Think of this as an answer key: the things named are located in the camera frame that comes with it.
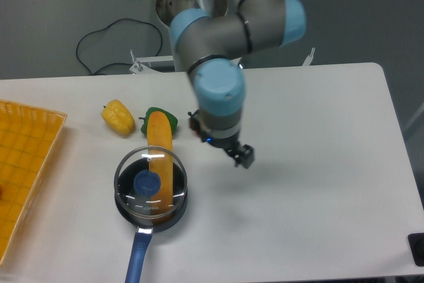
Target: black cable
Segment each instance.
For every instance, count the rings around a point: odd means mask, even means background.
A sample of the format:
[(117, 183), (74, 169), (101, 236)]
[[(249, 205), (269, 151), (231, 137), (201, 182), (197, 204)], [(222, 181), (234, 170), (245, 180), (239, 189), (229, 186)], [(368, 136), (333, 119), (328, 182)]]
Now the black cable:
[(98, 70), (96, 70), (96, 71), (94, 71), (94, 72), (92, 72), (91, 70), (90, 70), (90, 68), (87, 66), (87, 65), (85, 65), (85, 63), (84, 62), (82, 62), (81, 61), (81, 59), (80, 59), (80, 55), (79, 55), (79, 52), (78, 52), (78, 49), (80, 48), (80, 44), (81, 44), (81, 42), (85, 39), (85, 38), (87, 38), (88, 36), (91, 36), (92, 34), (95, 34), (95, 33), (98, 33), (98, 32), (102, 32), (102, 31), (106, 31), (107, 29), (109, 29), (111, 26), (113, 26), (113, 25), (115, 25), (115, 24), (117, 24), (117, 23), (120, 23), (120, 22), (122, 22), (122, 21), (130, 21), (130, 22), (134, 22), (134, 23), (141, 23), (142, 25), (148, 25), (148, 26), (150, 26), (150, 27), (152, 27), (154, 30), (156, 30), (157, 32), (158, 32), (158, 34), (159, 34), (159, 37), (160, 37), (160, 45), (159, 45), (159, 49), (158, 49), (158, 51), (156, 52), (156, 54), (154, 55), (154, 56), (158, 56), (159, 55), (159, 53), (160, 53), (160, 51), (161, 51), (161, 49), (162, 49), (162, 45), (163, 45), (163, 42), (164, 42), (164, 39), (163, 39), (163, 37), (162, 37), (162, 33), (160, 32), (160, 30), (159, 30), (159, 28), (157, 27), (157, 26), (155, 26), (155, 25), (153, 25), (153, 24), (151, 24), (151, 23), (147, 23), (146, 21), (140, 21), (140, 20), (136, 20), (136, 19), (132, 19), (132, 18), (122, 18), (122, 19), (118, 19), (118, 20), (116, 20), (116, 21), (114, 21), (114, 22), (112, 22), (109, 26), (107, 26), (107, 27), (105, 27), (105, 28), (103, 28), (103, 29), (99, 29), (99, 30), (96, 30), (96, 31), (92, 31), (92, 32), (90, 32), (90, 33), (87, 33), (85, 36), (83, 36), (82, 38), (81, 38), (81, 40), (78, 42), (78, 44), (77, 44), (77, 48), (76, 48), (76, 57), (77, 57), (77, 60), (78, 60), (78, 62), (80, 63), (80, 64), (82, 64), (82, 66), (90, 73), (90, 75), (91, 76), (99, 76), (99, 75), (102, 75), (102, 76), (105, 76), (105, 74), (102, 74), (102, 73), (100, 73), (101, 71), (103, 71), (104, 69), (106, 69), (106, 68), (108, 68), (108, 67), (110, 67), (110, 66), (132, 66), (132, 64), (131, 63), (124, 63), (124, 62), (114, 62), (114, 63), (110, 63), (110, 64), (107, 64), (106, 66), (102, 66), (100, 69), (98, 69)]

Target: yellow bell pepper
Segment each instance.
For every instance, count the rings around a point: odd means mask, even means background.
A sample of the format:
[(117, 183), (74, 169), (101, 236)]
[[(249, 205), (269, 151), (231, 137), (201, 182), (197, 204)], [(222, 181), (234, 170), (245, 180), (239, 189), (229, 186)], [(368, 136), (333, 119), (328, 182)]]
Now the yellow bell pepper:
[(129, 135), (135, 129), (134, 117), (129, 110), (117, 99), (114, 99), (101, 112), (108, 126), (121, 135)]

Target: light blue joint cover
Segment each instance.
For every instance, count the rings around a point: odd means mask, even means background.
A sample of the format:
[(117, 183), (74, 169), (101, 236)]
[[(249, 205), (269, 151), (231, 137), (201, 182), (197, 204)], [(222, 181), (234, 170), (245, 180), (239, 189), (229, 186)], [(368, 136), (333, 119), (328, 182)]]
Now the light blue joint cover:
[(300, 0), (284, 0), (286, 4), (286, 25), (282, 46), (299, 40), (306, 31), (306, 14)]
[(200, 108), (212, 115), (231, 115), (243, 106), (243, 72), (228, 59), (216, 58), (200, 65), (193, 87)]
[(203, 17), (210, 16), (206, 11), (194, 8), (187, 9), (176, 15), (176, 17), (171, 22), (170, 29), (171, 43), (174, 48), (177, 47), (178, 40), (180, 39), (181, 35), (184, 33), (186, 28), (188, 28), (189, 25), (194, 23), (196, 20)]

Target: plastic vegetable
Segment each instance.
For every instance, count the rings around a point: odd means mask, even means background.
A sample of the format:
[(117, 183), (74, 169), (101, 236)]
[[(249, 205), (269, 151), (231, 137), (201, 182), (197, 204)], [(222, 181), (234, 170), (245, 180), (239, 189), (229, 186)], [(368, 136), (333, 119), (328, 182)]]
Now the plastic vegetable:
[(129, 110), (117, 99), (114, 99), (101, 112), (108, 126), (121, 135), (129, 135), (135, 129), (134, 117)]
[(170, 125), (171, 125), (171, 132), (172, 132), (172, 135), (174, 135), (174, 134), (175, 134), (175, 131), (176, 131), (176, 129), (177, 129), (177, 125), (178, 125), (178, 120), (177, 120), (177, 118), (176, 118), (175, 116), (173, 116), (170, 112), (167, 112), (167, 111), (165, 111), (164, 109), (160, 109), (159, 107), (150, 107), (150, 108), (147, 110), (147, 112), (146, 112), (146, 116), (141, 117), (141, 119), (144, 119), (144, 124), (143, 124), (143, 125), (142, 125), (142, 127), (141, 127), (141, 132), (142, 132), (144, 135), (147, 135), (148, 120), (149, 120), (149, 118), (150, 118), (150, 115), (151, 115), (153, 112), (156, 112), (156, 111), (162, 112), (163, 114), (165, 114), (165, 115), (166, 115), (166, 117), (168, 118), (168, 120), (169, 120), (169, 122), (170, 122)]
[[(164, 147), (172, 151), (172, 133), (171, 126), (167, 116), (161, 111), (152, 112), (147, 125), (147, 143), (149, 145), (156, 145)], [(151, 150), (150, 154), (163, 154), (159, 150)], [(150, 200), (151, 205), (158, 208), (159, 213), (164, 213), (169, 210), (172, 205), (174, 189), (174, 160), (171, 155), (165, 154), (161, 160), (152, 160), (149, 163), (149, 170), (155, 172), (160, 177), (160, 190), (152, 196)]]

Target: black object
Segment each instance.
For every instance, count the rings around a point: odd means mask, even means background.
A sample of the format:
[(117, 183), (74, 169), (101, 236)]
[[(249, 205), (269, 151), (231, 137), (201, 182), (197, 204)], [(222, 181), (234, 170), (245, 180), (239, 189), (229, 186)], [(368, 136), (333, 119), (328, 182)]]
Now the black object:
[(99, 30), (96, 30), (96, 31), (92, 31), (92, 32), (90, 32), (90, 33), (87, 33), (85, 36), (83, 36), (82, 38), (81, 38), (81, 40), (78, 42), (78, 44), (77, 44), (77, 48), (76, 48), (76, 57), (77, 57), (77, 60), (78, 60), (78, 62), (80, 63), (80, 64), (82, 64), (82, 66), (90, 73), (90, 75), (91, 76), (99, 76), (99, 75), (104, 75), (104, 74), (102, 74), (102, 73), (100, 73), (101, 71), (103, 71), (104, 69), (106, 69), (106, 68), (108, 68), (108, 67), (110, 67), (110, 66), (132, 66), (132, 63), (125, 63), (125, 62), (114, 62), (114, 63), (110, 63), (110, 64), (108, 64), (108, 65), (106, 65), (106, 66), (102, 66), (100, 69), (98, 69), (98, 70), (96, 70), (96, 71), (94, 71), (94, 72), (92, 72), (91, 70), (90, 70), (90, 68), (87, 66), (87, 65), (85, 65), (85, 63), (84, 62), (82, 62), (81, 61), (81, 58), (80, 58), (80, 55), (79, 55), (79, 48), (80, 48), (80, 44), (81, 44), (81, 42), (85, 39), (85, 38), (87, 38), (88, 36), (91, 36), (92, 34), (95, 34), (95, 33), (98, 33), (98, 32), (102, 32), (102, 31), (106, 31), (107, 29), (109, 29), (111, 26), (113, 26), (113, 25), (115, 25), (115, 24), (117, 24), (117, 23), (121, 23), (121, 22), (124, 22), (124, 21), (129, 21), (129, 22), (133, 22), (133, 23), (140, 23), (140, 24), (142, 24), (142, 25), (148, 25), (148, 26), (150, 26), (150, 27), (152, 27), (154, 30), (156, 30), (157, 32), (158, 32), (158, 34), (159, 34), (159, 37), (160, 37), (160, 45), (159, 45), (159, 49), (156, 51), (156, 53), (155, 53), (155, 55), (154, 56), (157, 56), (159, 53), (160, 53), (160, 51), (161, 51), (161, 49), (162, 49), (162, 45), (163, 45), (163, 38), (162, 38), (162, 33), (160, 32), (160, 30), (159, 30), (159, 28), (157, 27), (157, 26), (155, 26), (155, 25), (153, 25), (153, 24), (151, 24), (151, 23), (147, 23), (146, 21), (140, 21), (140, 20), (136, 20), (136, 19), (132, 19), (132, 18), (122, 18), (122, 19), (118, 19), (118, 20), (116, 20), (116, 21), (114, 21), (114, 22), (112, 22), (109, 26), (107, 26), (107, 27), (105, 27), (105, 28), (103, 28), (103, 29), (99, 29)]
[(240, 144), (239, 132), (225, 139), (216, 139), (201, 128), (199, 110), (194, 113), (189, 112), (188, 115), (190, 116), (189, 127), (201, 141), (208, 142), (214, 147), (222, 148), (228, 156), (234, 159), (236, 167), (241, 164), (241, 166), (247, 169), (254, 162), (254, 149), (250, 145), (245, 144), (242, 146)]
[(413, 261), (417, 266), (424, 266), (424, 233), (408, 235)]
[[(121, 196), (122, 201), (118, 198), (120, 194), (129, 194), (133, 188), (135, 176), (142, 170), (148, 170), (148, 161), (146, 158), (139, 159), (128, 167), (119, 175), (118, 179), (118, 193), (115, 192), (115, 203), (121, 215), (133, 225), (137, 225), (145, 229), (153, 229), (153, 232), (161, 232), (166, 229), (169, 229), (175, 225), (183, 216), (187, 207), (187, 192), (185, 192), (184, 200), (180, 202), (179, 197), (174, 198), (174, 205), (179, 204), (180, 206), (172, 213), (171, 218), (164, 218), (165, 221), (162, 223), (155, 223), (152, 225), (152, 221), (138, 217), (136, 213), (130, 213), (123, 207), (123, 204), (127, 204), (127, 198)], [(173, 187), (175, 192), (184, 191), (184, 175), (180, 167), (174, 163), (174, 182)]]

